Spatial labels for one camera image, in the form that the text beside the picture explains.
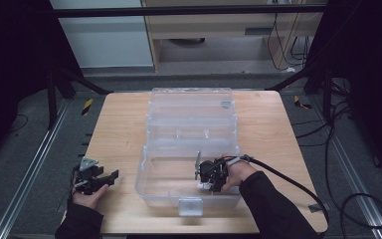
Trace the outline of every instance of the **white cabinet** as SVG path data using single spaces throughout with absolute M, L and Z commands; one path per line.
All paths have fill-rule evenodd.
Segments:
M 51 0 L 54 9 L 141 7 L 140 0 Z M 61 18 L 82 69 L 152 67 L 143 17 Z

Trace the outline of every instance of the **table top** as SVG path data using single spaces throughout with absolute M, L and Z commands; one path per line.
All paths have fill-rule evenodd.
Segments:
M 301 152 L 277 92 L 232 91 L 242 153 L 275 168 L 315 193 Z M 145 145 L 145 116 L 151 93 L 114 93 L 106 97 L 86 157 L 97 159 L 104 174 L 119 169 L 119 178 L 100 200 L 103 234 L 254 233 L 259 229 L 243 199 L 235 208 L 204 208 L 201 217 L 180 217 L 173 207 L 148 207 L 135 192 L 135 177 Z M 314 230 L 327 224 L 305 192 L 265 170 L 274 186 L 290 199 Z

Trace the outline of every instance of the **gray floor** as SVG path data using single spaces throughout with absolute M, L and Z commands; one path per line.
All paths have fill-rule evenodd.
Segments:
M 157 73 L 135 73 L 132 69 L 127 69 L 110 74 L 110 77 L 102 76 L 100 71 L 99 74 L 89 74 L 88 78 L 113 91 L 147 91 L 154 87 L 264 89 L 291 74 L 273 66 L 266 47 L 257 38 L 207 39 L 203 44 L 195 44 L 193 41 L 165 41 L 162 52 L 161 67 Z M 303 80 L 281 92 L 295 135 L 304 134 L 321 125 L 316 109 L 307 110 L 293 103 L 293 96 L 298 95 L 302 103 L 318 105 L 319 95 L 306 97 L 301 86 Z M 76 89 L 78 93 L 73 100 L 68 101 L 64 122 L 13 222 L 10 237 L 52 238 L 62 219 L 63 213 L 57 210 L 58 205 L 67 193 L 72 167 L 87 150 L 89 133 L 94 130 L 104 101 L 104 96 L 92 93 L 82 86 L 76 85 Z M 84 103 L 89 98 L 94 99 L 91 110 L 87 116 L 81 116 Z M 335 103 L 342 100 L 341 97 L 333 98 Z M 0 147 L 0 219 L 45 137 L 48 123 L 46 92 L 38 92 L 23 100 L 19 105 L 19 114 L 13 124 L 15 131 L 8 133 Z M 335 138 L 343 145 L 368 192 L 382 200 L 382 168 L 374 166 L 368 144 L 348 115 L 336 121 Z M 311 136 L 299 138 L 298 143 L 318 196 L 324 202 L 332 204 L 325 189 L 325 147 L 308 146 L 324 142 L 325 139 L 326 131 L 321 130 Z M 354 189 L 351 179 L 345 175 L 338 152 L 334 147 L 330 148 L 327 166 L 331 191 L 334 198 L 341 203 Z M 356 200 L 349 203 L 347 212 L 357 218 L 364 218 L 364 212 L 359 209 Z M 325 238 L 341 238 L 339 213 L 335 208 L 329 213 L 330 226 Z M 348 220 L 345 220 L 345 228 L 349 238 L 379 238 L 370 229 L 357 226 Z

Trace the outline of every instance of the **black cable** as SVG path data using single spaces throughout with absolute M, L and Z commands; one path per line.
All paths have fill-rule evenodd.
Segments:
M 272 52 L 270 51 L 270 38 L 272 36 L 272 33 L 274 32 L 274 30 L 276 30 L 276 35 L 278 37 L 278 42 L 279 42 L 279 46 L 281 47 L 281 52 L 282 52 L 282 57 L 284 58 L 285 62 L 287 62 L 289 64 L 290 67 L 297 67 L 297 66 L 300 66 L 300 64 L 294 64 L 294 63 L 290 63 L 288 60 L 287 60 L 287 57 L 285 56 L 285 51 L 284 51 L 284 47 L 282 46 L 282 42 L 281 42 L 281 38 L 279 36 L 279 32 L 278 32 L 278 28 L 277 28 L 277 22 L 278 22 L 278 13 L 275 13 L 275 21 L 273 23 L 273 27 L 272 27 L 272 31 L 268 37 L 268 40 L 267 40 L 267 45 L 268 45 L 268 48 L 269 48 L 269 53 L 271 55 L 271 58 L 273 59 L 273 55 L 272 55 Z M 281 69 L 281 68 L 278 68 L 275 64 L 274 64 L 275 68 L 279 71 L 283 71 L 283 70 L 286 70 L 286 69 Z
M 314 134 L 314 133 L 320 131 L 322 128 L 324 128 L 324 127 L 326 127 L 326 126 L 328 126 L 327 123 L 323 124 L 322 126 L 316 128 L 316 129 L 313 130 L 313 131 L 307 132 L 307 133 L 302 134 L 302 135 L 298 135 L 298 136 L 296 136 L 296 138 L 301 138 L 301 137 L 305 137 L 305 136 L 308 136 L 308 135 L 312 135 L 312 134 Z
M 343 83 L 343 89 L 345 89 L 347 92 L 349 92 L 350 93 L 350 91 L 347 89 L 347 87 L 346 87 L 346 81 L 347 81 L 347 79 L 345 79 L 345 78 L 342 78 L 344 81 L 342 82 Z
M 323 146 L 323 145 L 325 145 L 326 143 L 327 143 L 327 142 L 318 143 L 318 144 L 299 144 L 298 146 L 300 146 L 300 147 Z
M 15 129 L 9 130 L 8 133 L 20 130 L 21 128 L 23 128 L 27 124 L 27 122 L 29 122 L 29 118 L 27 116 L 25 116 L 25 115 L 18 114 L 17 117 L 23 117 L 26 120 L 24 121 L 24 123 L 21 126 L 15 128 Z
M 323 120 L 321 120 L 321 119 L 307 120 L 307 121 L 302 121 L 302 122 L 294 122 L 294 123 L 291 123 L 290 125 L 294 126 L 294 125 L 306 124 L 306 123 L 317 122 L 317 121 L 323 121 Z
M 355 6 L 350 6 L 348 3 L 354 3 L 356 2 Z M 272 86 L 269 88 L 266 88 L 266 91 L 280 91 L 284 87 L 294 83 L 295 81 L 307 77 L 310 75 L 313 71 L 315 71 L 316 68 L 321 66 L 321 64 L 324 62 L 324 59 L 321 59 L 321 56 L 327 56 L 330 55 L 329 52 L 332 51 L 333 45 L 335 45 L 335 39 L 337 39 L 343 32 L 344 29 L 347 27 L 347 25 L 350 23 L 352 20 L 353 16 L 357 12 L 359 6 L 361 5 L 362 0 L 358 1 L 346 1 L 345 4 L 340 4 L 340 9 L 346 10 L 346 9 L 351 9 L 351 12 L 348 14 L 348 17 L 343 21 L 343 23 L 338 26 L 337 30 L 334 31 L 334 33 L 328 37 L 327 41 L 325 44 L 323 44 L 323 47 L 320 48 L 316 53 L 312 54 L 312 57 L 306 60 L 305 67 L 302 71 L 297 72 L 295 75 L 287 78 L 286 80 Z
M 73 200 L 73 196 L 74 196 L 74 193 L 75 193 L 75 191 L 73 191 L 73 188 L 74 188 L 74 178 L 75 178 L 76 171 L 78 171 L 79 168 L 80 168 L 80 165 L 78 164 L 75 167 L 73 167 L 73 169 L 71 170 L 69 189 L 68 189 L 68 191 L 66 193 L 64 193 L 64 195 L 61 198 L 60 203 L 58 204 L 58 207 L 57 207 L 57 211 L 58 212 L 60 211 L 62 203 L 63 203 L 64 199 L 67 197 L 67 195 L 68 195 L 68 197 L 67 197 L 67 210 L 68 210 L 68 207 L 69 207 L 70 203 Z
M 293 48 L 294 48 L 294 46 L 295 46 L 295 44 L 296 44 L 296 40 L 299 41 L 299 37 L 295 37 L 295 38 L 293 39 L 292 46 L 290 47 L 290 55 L 291 55 L 295 60 L 300 61 L 300 60 L 302 60 L 302 58 L 297 58 L 297 57 L 295 57 L 295 56 L 300 56 L 300 55 L 302 55 L 302 53 L 294 53 L 294 52 L 293 52 Z
M 303 46 L 303 55 L 302 55 L 302 67 L 305 67 L 306 59 L 308 58 L 309 51 L 309 37 L 305 37 L 305 43 Z
M 343 82 L 343 86 L 340 86 L 334 80 L 332 80 L 333 93 L 336 95 L 341 95 L 344 97 L 349 97 L 350 92 L 346 89 L 345 82 Z
M 331 199 L 331 201 L 333 202 L 334 206 L 336 207 L 336 209 L 339 211 L 339 215 L 340 215 L 340 228 L 342 230 L 342 235 L 343 235 L 343 238 L 346 238 L 346 231 L 345 231 L 345 228 L 344 228 L 344 221 L 343 221 L 343 218 L 346 217 L 348 218 L 349 220 L 351 220 L 352 222 L 360 225 L 360 226 L 363 226 L 365 228 L 368 228 L 368 229 L 382 229 L 382 225 L 378 225 L 378 226 L 371 226 L 371 225 L 368 225 L 368 224 L 365 224 L 365 223 L 362 223 L 356 219 L 354 219 L 353 217 L 349 216 L 345 211 L 345 207 L 346 207 L 346 204 L 354 197 L 357 197 L 357 196 L 366 196 L 366 197 L 370 197 L 372 198 L 373 200 L 377 201 L 379 204 L 381 204 L 382 206 L 382 202 L 370 195 L 370 194 L 366 194 L 366 193 L 353 193 L 351 195 L 349 195 L 348 197 L 346 197 L 342 203 L 342 206 L 339 206 L 338 203 L 336 202 L 335 198 L 333 197 L 333 194 L 331 192 L 331 188 L 330 188 L 330 183 L 329 183 L 329 176 L 328 176 L 328 149 L 329 149 L 329 144 L 330 144 L 330 141 L 334 135 L 334 131 L 335 131 L 335 128 L 334 128 L 334 121 L 337 119 L 337 117 L 341 117 L 342 114 L 345 114 L 348 112 L 349 110 L 349 107 L 345 107 L 343 108 L 342 110 L 340 110 L 339 112 L 336 112 L 336 109 L 337 109 L 337 106 L 339 106 L 340 104 L 342 103 L 345 103 L 346 101 L 343 101 L 339 104 L 336 105 L 336 107 L 333 109 L 333 112 L 332 112 L 332 120 L 331 120 L 331 125 L 330 125 L 330 131 L 329 131 L 329 134 L 327 136 L 327 141 L 326 141 L 326 145 L 325 145 L 325 151 L 324 151 L 324 175 L 325 175 L 325 183 L 326 183 L 326 188 L 327 188 L 327 193 L 329 194 L 329 197 Z
M 324 218 L 327 222 L 327 228 L 328 228 L 328 224 L 329 224 L 329 218 L 328 218 L 328 212 L 327 212 L 327 209 L 325 209 L 324 207 L 324 204 L 323 202 L 313 193 L 311 192 L 308 188 L 306 188 L 305 186 L 303 186 L 302 184 L 296 182 L 295 180 L 287 177 L 286 175 L 282 174 L 281 172 L 275 170 L 274 168 L 268 166 L 267 164 L 263 163 L 263 162 L 260 162 L 256 159 L 253 159 L 251 158 L 250 159 L 250 162 L 258 165 L 258 166 L 261 166 L 263 168 L 265 168 L 266 170 L 270 171 L 271 173 L 279 176 L 280 178 L 284 179 L 285 181 L 293 184 L 294 186 L 296 186 L 297 188 L 301 189 L 302 191 L 304 191 L 306 194 L 308 194 L 310 197 L 312 197 L 312 199 L 315 200 L 315 202 L 318 204 L 318 206 L 321 208 L 321 211 L 323 212 L 324 214 Z M 322 238 L 325 234 L 325 232 L 327 231 L 327 229 L 323 232 L 320 233 L 320 237 Z

